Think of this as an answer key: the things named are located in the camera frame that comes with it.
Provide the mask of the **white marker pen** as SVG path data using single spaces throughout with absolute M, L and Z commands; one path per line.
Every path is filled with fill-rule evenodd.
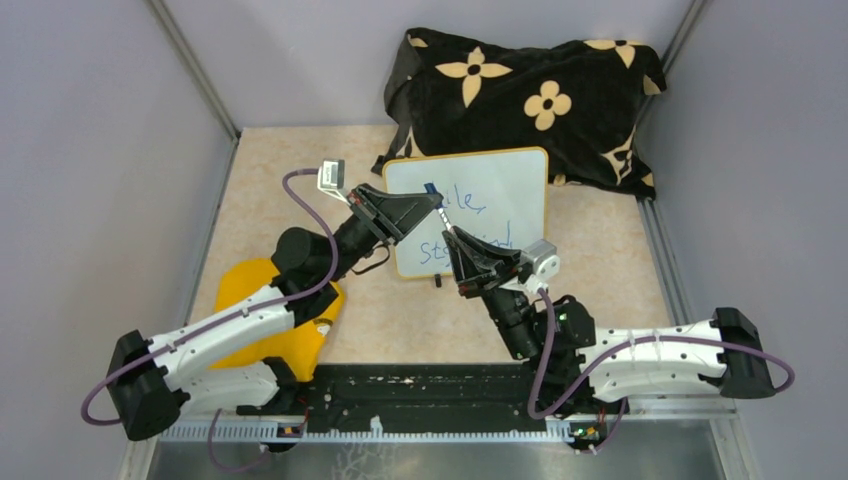
M 443 224 L 443 226 L 444 226 L 444 229 L 445 229 L 446 231 L 452 231 L 452 230 L 453 230 L 453 224 L 452 224 L 452 222 L 450 221 L 450 218 L 449 218 L 449 216 L 448 216 L 448 214 L 447 214 L 447 212 L 446 212 L 446 209 L 445 209 L 444 204 L 443 204 L 443 203 L 439 203 L 439 204 L 435 207 L 435 211 L 437 212 L 438 217 L 440 218 L 440 220 L 441 220 L 441 222 L 442 222 L 442 224 Z

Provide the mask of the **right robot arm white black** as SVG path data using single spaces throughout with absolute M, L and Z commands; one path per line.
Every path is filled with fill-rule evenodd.
M 601 328 L 574 297 L 552 299 L 549 281 L 561 260 L 549 241 L 508 248 L 458 226 L 442 236 L 459 294 L 481 299 L 510 356 L 534 366 L 534 415 L 565 403 L 588 412 L 634 395 L 762 399 L 794 380 L 786 367 L 783 383 L 774 383 L 769 367 L 779 360 L 764 352 L 758 329 L 735 308 L 677 327 Z

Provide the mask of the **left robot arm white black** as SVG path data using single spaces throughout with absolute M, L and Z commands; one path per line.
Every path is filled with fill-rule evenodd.
M 392 194 L 360 184 L 343 194 L 351 214 L 332 230 L 302 198 L 292 198 L 321 230 L 286 229 L 270 258 L 277 273 L 266 284 L 198 323 L 152 337 L 132 330 L 116 341 L 101 386 L 128 440 L 152 438 L 189 412 L 292 411 L 312 368 L 268 351 L 218 362 L 320 319 L 340 300 L 342 277 L 377 248 L 406 239 L 443 199 L 433 187 Z

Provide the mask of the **white whiteboard yellow frame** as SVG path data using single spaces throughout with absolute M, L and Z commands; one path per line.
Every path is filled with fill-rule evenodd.
M 450 223 L 495 246 L 524 249 L 545 236 L 548 155 L 540 147 L 392 160 L 383 178 L 390 193 L 433 184 Z

